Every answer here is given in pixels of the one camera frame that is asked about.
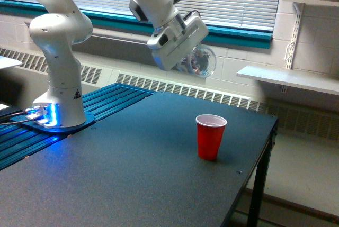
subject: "cable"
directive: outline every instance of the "cable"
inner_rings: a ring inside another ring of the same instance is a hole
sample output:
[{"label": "cable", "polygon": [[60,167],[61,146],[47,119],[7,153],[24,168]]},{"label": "cable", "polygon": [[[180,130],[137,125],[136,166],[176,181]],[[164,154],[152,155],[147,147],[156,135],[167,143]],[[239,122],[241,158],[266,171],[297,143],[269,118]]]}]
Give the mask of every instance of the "cable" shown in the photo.
[{"label": "cable", "polygon": [[3,116],[3,117],[0,117],[0,121],[8,120],[11,117],[16,117],[16,116],[25,115],[25,114],[26,114],[25,111],[24,112],[13,113],[13,114],[10,114],[10,115],[6,115],[6,116]]},{"label": "cable", "polygon": [[26,123],[26,122],[30,122],[30,121],[36,121],[36,120],[40,120],[40,119],[43,119],[43,116],[36,117],[35,119],[31,119],[31,120],[22,120],[22,121],[16,121],[16,122],[0,123],[0,125],[15,125],[15,124],[21,124],[21,123]]}]

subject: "blue led light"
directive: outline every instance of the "blue led light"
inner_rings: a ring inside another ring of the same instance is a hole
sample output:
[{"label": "blue led light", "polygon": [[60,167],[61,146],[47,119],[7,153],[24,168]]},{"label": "blue led light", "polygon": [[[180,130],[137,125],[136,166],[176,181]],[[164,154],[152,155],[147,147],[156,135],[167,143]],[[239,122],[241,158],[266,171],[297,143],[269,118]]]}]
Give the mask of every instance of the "blue led light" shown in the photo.
[{"label": "blue led light", "polygon": [[49,126],[57,125],[57,110],[55,104],[50,105],[49,118]]}]

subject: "radiator vent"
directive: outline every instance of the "radiator vent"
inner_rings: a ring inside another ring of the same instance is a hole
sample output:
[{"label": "radiator vent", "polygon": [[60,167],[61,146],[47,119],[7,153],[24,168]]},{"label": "radiator vent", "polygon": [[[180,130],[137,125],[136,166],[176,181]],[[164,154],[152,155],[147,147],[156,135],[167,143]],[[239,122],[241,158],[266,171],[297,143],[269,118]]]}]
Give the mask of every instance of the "radiator vent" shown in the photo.
[{"label": "radiator vent", "polygon": [[[21,68],[48,74],[46,59],[42,56],[3,48],[0,48],[0,56],[21,61]],[[99,67],[81,66],[81,81],[96,85],[101,72],[102,69]]]},{"label": "radiator vent", "polygon": [[137,86],[153,91],[164,91],[179,95],[200,98],[206,101],[217,102],[252,110],[260,113],[275,115],[279,118],[279,127],[304,134],[315,135],[337,141],[339,139],[339,116],[313,111],[311,109],[298,110],[291,106],[267,104],[225,92],[213,91],[206,88],[190,85],[175,84],[147,77],[131,76],[119,73],[117,83]]}]

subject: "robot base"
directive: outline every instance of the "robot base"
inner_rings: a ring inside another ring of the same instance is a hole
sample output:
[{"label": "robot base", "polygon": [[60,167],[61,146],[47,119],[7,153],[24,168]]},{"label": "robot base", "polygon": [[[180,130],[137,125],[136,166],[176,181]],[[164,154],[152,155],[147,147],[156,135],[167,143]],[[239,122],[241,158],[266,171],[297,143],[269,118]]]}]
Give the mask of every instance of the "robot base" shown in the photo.
[{"label": "robot base", "polygon": [[[85,123],[77,126],[73,126],[71,128],[45,128],[42,125],[38,125],[34,121],[22,123],[23,126],[27,126],[29,128],[38,130],[43,133],[51,133],[51,134],[74,134],[82,129],[85,129],[86,127],[92,125],[95,122],[95,117],[92,113],[86,112],[85,111],[85,116],[86,116],[86,121]],[[25,115],[17,116],[11,118],[12,122],[17,122],[17,121],[23,121],[27,120]]]}]

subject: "table leg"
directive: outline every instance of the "table leg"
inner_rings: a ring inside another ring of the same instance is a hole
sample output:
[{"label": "table leg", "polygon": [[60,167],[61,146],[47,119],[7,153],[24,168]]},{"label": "table leg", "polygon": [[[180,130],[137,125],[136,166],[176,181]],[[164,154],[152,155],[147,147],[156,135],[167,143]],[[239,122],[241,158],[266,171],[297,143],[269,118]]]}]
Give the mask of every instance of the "table leg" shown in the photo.
[{"label": "table leg", "polygon": [[267,170],[269,168],[270,156],[272,151],[272,140],[273,138],[270,138],[269,145],[266,147],[265,152],[261,157],[256,169],[247,227],[256,227],[258,224],[260,206],[263,199]]}]

